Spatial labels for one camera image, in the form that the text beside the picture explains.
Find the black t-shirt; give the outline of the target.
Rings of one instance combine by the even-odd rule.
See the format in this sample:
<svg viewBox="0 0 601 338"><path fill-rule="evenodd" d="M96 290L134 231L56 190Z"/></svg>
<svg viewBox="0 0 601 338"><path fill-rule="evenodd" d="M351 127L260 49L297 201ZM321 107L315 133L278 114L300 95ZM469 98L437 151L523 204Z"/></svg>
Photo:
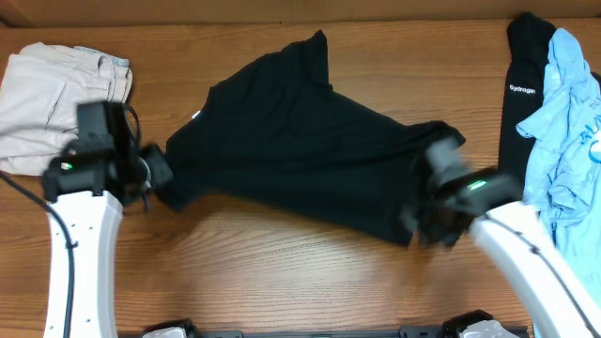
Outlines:
<svg viewBox="0 0 601 338"><path fill-rule="evenodd" d="M407 245L401 211L422 192L418 161L459 139L442 121L404 125L337 93L328 41L265 54L214 85L199 115L167 141L174 210L224 193Z"/></svg>

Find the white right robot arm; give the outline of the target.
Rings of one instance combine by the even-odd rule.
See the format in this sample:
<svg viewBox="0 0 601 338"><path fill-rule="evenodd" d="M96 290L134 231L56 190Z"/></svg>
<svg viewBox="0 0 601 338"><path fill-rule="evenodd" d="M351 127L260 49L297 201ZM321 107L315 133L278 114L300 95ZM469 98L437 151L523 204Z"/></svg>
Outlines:
<svg viewBox="0 0 601 338"><path fill-rule="evenodd" d="M545 337L597 337L600 310L557 252L516 183L487 168L423 170L405 224L423 245L468 236L497 266Z"/></svg>

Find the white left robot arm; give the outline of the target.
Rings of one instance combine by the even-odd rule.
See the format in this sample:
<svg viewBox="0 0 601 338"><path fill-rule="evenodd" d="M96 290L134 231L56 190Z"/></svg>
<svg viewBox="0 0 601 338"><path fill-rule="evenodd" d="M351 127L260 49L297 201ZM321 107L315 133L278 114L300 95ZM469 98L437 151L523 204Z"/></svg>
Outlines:
<svg viewBox="0 0 601 338"><path fill-rule="evenodd" d="M60 155L42 176L51 231L44 334L116 337L116 238L124 207L172 176L161 149Z"/></svg>

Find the light blue folded garment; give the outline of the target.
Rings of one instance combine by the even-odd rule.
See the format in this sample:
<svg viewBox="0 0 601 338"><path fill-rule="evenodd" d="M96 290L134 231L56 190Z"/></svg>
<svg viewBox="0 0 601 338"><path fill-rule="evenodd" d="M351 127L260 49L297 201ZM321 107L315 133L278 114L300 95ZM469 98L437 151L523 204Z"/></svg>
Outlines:
<svg viewBox="0 0 601 338"><path fill-rule="evenodd" d="M121 58L121 57L118 57L118 56L115 56L112 54L107 54L105 52L98 51L98 50L91 49L91 48L84 47L84 46L75 46L74 49L81 51L81 52L89 53L89 54L103 55L103 56L109 58L113 64L123 67L123 68L128 68L130 66L130 60L127 58Z"/></svg>

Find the light blue printed t-shirt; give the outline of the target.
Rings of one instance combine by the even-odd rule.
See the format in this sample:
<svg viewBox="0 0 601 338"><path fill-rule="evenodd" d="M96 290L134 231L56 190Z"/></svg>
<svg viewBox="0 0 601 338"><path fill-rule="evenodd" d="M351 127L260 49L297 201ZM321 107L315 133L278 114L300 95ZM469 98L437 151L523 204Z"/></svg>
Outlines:
<svg viewBox="0 0 601 338"><path fill-rule="evenodd" d="M524 200L594 299L600 297L600 84L577 39L559 28L548 44L544 101L517 131L535 143Z"/></svg>

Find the beige folded pants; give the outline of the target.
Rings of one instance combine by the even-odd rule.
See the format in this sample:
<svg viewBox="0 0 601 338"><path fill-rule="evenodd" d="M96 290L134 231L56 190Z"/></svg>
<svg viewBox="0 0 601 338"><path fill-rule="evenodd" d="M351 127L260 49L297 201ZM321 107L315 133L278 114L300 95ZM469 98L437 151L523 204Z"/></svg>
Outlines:
<svg viewBox="0 0 601 338"><path fill-rule="evenodd" d="M12 54L1 83L1 170L41 175L77 137L76 106L125 102L132 80L130 67L74 47L38 42Z"/></svg>

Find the black shirt with white text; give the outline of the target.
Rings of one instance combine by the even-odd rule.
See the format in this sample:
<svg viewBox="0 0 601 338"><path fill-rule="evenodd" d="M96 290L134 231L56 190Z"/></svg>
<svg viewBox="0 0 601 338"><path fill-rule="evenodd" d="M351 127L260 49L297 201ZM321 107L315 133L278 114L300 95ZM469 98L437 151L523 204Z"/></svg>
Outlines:
<svg viewBox="0 0 601 338"><path fill-rule="evenodd" d="M543 105L548 44L555 31L555 25L530 12L520 14L507 27L511 63L505 80L497 179L514 190L524 184L534 144L519 135L516 125Z"/></svg>

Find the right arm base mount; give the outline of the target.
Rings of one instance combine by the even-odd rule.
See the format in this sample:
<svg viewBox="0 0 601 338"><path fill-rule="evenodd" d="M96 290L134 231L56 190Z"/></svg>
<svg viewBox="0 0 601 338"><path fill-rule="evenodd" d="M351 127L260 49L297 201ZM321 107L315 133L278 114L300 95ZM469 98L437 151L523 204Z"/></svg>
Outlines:
<svg viewBox="0 0 601 338"><path fill-rule="evenodd" d="M518 338L504 328L493 315L475 310L442 323L438 338Z"/></svg>

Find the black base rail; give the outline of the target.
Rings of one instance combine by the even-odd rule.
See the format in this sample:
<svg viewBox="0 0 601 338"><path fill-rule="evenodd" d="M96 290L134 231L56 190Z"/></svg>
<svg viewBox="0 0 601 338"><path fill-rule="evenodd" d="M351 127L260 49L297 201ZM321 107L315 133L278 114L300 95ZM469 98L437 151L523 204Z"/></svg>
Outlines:
<svg viewBox="0 0 601 338"><path fill-rule="evenodd" d="M201 331L200 338L441 338L438 326L406 326L396 330L331 330L244 333L240 330Z"/></svg>

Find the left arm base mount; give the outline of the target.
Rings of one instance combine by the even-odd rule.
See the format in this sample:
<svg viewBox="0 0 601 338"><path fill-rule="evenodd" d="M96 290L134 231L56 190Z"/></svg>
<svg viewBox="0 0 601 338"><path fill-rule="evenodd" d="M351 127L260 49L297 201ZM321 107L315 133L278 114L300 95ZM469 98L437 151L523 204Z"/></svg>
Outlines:
<svg viewBox="0 0 601 338"><path fill-rule="evenodd" d="M199 329L189 319L162 322L146 329L142 338L200 338Z"/></svg>

